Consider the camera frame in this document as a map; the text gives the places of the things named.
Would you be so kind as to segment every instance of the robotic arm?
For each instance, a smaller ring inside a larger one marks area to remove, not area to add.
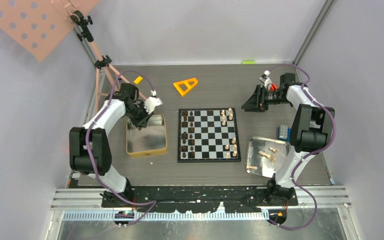
[[[83,175],[96,179],[91,158],[86,147],[86,132],[92,123],[89,142],[98,169],[99,179],[117,193],[129,199],[130,182],[112,166],[112,156],[108,143],[108,134],[116,122],[127,116],[137,128],[146,128],[154,109],[163,104],[160,98],[150,96],[145,102],[138,99],[139,90],[130,83],[122,83],[104,106],[82,127],[73,127],[69,132],[70,167]]]
[[[270,72],[266,71],[261,76],[262,85],[257,85],[253,95],[242,105],[245,112],[265,112],[269,105],[289,103],[296,109],[295,119],[290,130],[290,145],[292,146],[284,164],[267,183],[267,201],[278,203],[281,200],[289,200],[294,194],[295,184],[292,181],[292,173],[299,161],[302,163],[296,168],[294,178],[303,171],[306,164],[314,157],[304,156],[326,146],[331,140],[333,123],[324,110],[316,106],[310,99],[311,94],[306,96],[308,88],[302,88],[302,83],[295,80],[295,74],[285,73],[280,76],[278,89],[268,90],[272,81],[268,77]],[[335,116],[335,110],[331,107],[326,109]]]

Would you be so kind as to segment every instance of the pegboard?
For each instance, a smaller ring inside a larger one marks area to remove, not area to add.
[[[0,28],[42,62],[99,0],[0,0]]]

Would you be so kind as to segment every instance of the green sticky note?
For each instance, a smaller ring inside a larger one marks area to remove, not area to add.
[[[242,64],[256,64],[255,61],[242,61]]]

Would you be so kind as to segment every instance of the yellow plastic triangle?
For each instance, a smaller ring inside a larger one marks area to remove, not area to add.
[[[196,85],[198,84],[198,80],[194,78],[186,79],[183,81],[178,81],[173,83],[173,86],[176,88],[180,96],[184,97],[186,94],[188,94]],[[183,91],[183,89],[180,87],[181,85],[186,86],[186,90]]]

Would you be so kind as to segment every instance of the wood grain surface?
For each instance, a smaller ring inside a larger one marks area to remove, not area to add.
[[[132,185],[265,185],[268,178],[246,172],[248,140],[252,136],[277,138],[281,124],[291,126],[295,109],[289,104],[270,105],[266,112],[244,112],[242,104],[254,92],[258,78],[272,65],[155,65],[117,66],[121,72],[135,70],[149,77],[163,105],[155,110],[166,120],[168,153],[159,156],[132,158],[126,153],[126,120],[121,118],[108,136],[112,154],[112,165],[128,178]],[[294,73],[289,66],[280,66],[272,71],[270,78],[275,84],[283,73]],[[136,73],[125,74],[133,82]],[[173,83],[197,78],[199,83],[186,96],[181,97]],[[105,80],[103,92],[110,91]],[[138,86],[146,96],[150,87],[145,80]],[[241,147],[241,162],[224,163],[177,163],[178,110],[188,108],[235,108]],[[302,185],[330,185],[322,156],[313,158],[298,178]],[[79,185],[98,183],[82,175]]]

